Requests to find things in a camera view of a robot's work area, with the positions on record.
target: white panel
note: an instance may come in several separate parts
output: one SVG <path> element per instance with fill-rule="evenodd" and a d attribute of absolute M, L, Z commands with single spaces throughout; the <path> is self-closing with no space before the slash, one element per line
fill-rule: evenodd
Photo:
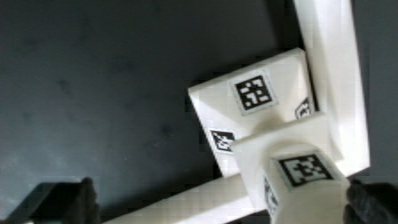
<path fill-rule="evenodd" d="M 309 143 L 330 156 L 335 149 L 326 133 L 326 116 L 316 113 L 307 118 L 289 122 L 280 128 L 257 133 L 232 143 L 241 178 L 255 210 L 266 209 L 262 177 L 271 151 L 293 143 Z M 280 189 L 284 188 L 275 189 L 275 193 L 282 195 Z"/>
<path fill-rule="evenodd" d="M 268 130 L 312 112 L 305 66 L 303 51 L 294 49 L 188 89 L 223 176 L 239 172 L 232 153 L 222 150 L 230 140 Z M 262 82 L 257 83 L 257 79 L 245 82 L 257 76 L 262 77 Z M 262 85 L 266 88 L 257 88 L 261 92 L 255 95 L 257 91 L 250 87 Z"/>

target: white block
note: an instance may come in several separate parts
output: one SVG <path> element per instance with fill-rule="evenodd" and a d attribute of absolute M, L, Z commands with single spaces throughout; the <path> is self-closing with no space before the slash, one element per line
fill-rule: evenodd
<path fill-rule="evenodd" d="M 254 209 L 275 224 L 342 224 L 348 180 L 328 159 L 326 116 L 316 113 L 230 145 Z"/>
<path fill-rule="evenodd" d="M 349 0 L 294 0 L 319 110 L 326 114 L 335 165 L 344 175 L 369 167 L 362 81 Z"/>
<path fill-rule="evenodd" d="M 268 208 L 264 201 L 262 167 L 270 164 L 270 153 L 282 146 L 294 143 L 310 144 L 326 156 L 335 154 L 337 149 L 330 144 L 328 137 L 326 116 L 319 112 L 268 132 L 259 132 L 230 145 L 255 210 Z"/>
<path fill-rule="evenodd" d="M 294 49 L 188 89 L 223 176 L 239 170 L 232 140 L 312 113 L 305 54 Z"/>

